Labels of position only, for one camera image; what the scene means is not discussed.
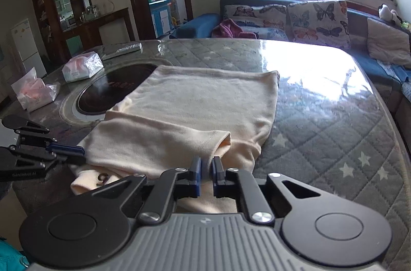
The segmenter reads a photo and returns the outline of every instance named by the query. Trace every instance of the plastic bag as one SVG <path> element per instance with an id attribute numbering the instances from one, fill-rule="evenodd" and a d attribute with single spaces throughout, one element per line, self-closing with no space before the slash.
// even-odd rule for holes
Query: plastic bag
<path id="1" fill-rule="evenodd" d="M 60 83 L 44 84 L 37 77 L 36 69 L 33 67 L 25 76 L 12 84 L 23 109 L 32 112 L 46 104 L 53 102 L 60 90 Z"/>
<path id="2" fill-rule="evenodd" d="M 91 78 L 103 68 L 99 55 L 92 51 L 71 58 L 63 67 L 63 76 L 66 82 L 74 82 Z"/>

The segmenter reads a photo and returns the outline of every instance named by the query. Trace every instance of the pink cloth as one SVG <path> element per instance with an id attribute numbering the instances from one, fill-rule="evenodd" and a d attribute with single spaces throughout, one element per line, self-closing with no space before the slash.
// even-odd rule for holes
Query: pink cloth
<path id="1" fill-rule="evenodd" d="M 212 30 L 211 37 L 257 39 L 254 32 L 244 32 L 231 18 L 222 21 L 218 26 L 216 26 Z"/>

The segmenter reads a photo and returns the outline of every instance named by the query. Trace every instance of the beige towel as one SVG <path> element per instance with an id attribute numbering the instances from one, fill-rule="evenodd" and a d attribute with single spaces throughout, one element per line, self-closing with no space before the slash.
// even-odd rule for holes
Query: beige towel
<path id="1" fill-rule="evenodd" d="M 179 204 L 189 211 L 236 212 L 231 199 L 213 197 L 208 170 L 213 156 L 224 168 L 253 170 L 270 134 L 278 72 L 244 73 L 159 66 L 136 90 L 106 113 L 80 143 L 90 165 L 76 170 L 74 193 L 132 173 L 154 178 L 168 169 L 203 160 L 201 197 Z"/>

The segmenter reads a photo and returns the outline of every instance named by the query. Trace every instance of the refrigerator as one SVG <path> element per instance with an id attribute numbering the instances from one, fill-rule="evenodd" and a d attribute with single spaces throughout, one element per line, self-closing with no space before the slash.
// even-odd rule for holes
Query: refrigerator
<path id="1" fill-rule="evenodd" d="M 11 32 L 25 73 L 35 67 L 38 78 L 45 76 L 46 69 L 44 68 L 36 43 L 34 42 L 33 33 L 31 31 L 28 19 L 16 24 L 11 29 Z"/>

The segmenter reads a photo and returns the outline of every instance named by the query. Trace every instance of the blue sofa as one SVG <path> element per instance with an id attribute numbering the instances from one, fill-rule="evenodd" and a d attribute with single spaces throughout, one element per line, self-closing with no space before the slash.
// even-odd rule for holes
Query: blue sofa
<path id="1" fill-rule="evenodd" d="M 211 31 L 216 27 L 223 18 L 224 7 L 226 5 L 248 5 L 248 6 L 265 6 L 268 4 L 282 4 L 287 6 L 292 2 L 298 2 L 302 0 L 220 0 L 220 14 L 203 14 L 196 17 L 190 22 L 177 28 L 170 38 L 210 38 Z M 397 28 L 403 32 L 406 32 L 410 36 L 411 33 L 403 28 L 389 24 L 379 17 L 356 11 L 354 9 L 347 9 L 348 15 L 348 28 L 350 32 L 351 50 L 348 51 L 353 56 L 369 79 L 379 90 L 380 94 L 384 98 L 388 109 L 391 112 L 395 112 L 402 98 L 401 82 L 396 78 L 393 78 L 383 70 L 383 68 L 368 55 L 367 49 L 367 37 L 368 26 L 367 18 L 373 18 L 394 28 Z M 287 13 L 286 25 L 291 27 L 290 17 Z M 287 32 L 287 36 L 290 39 L 291 32 Z"/>

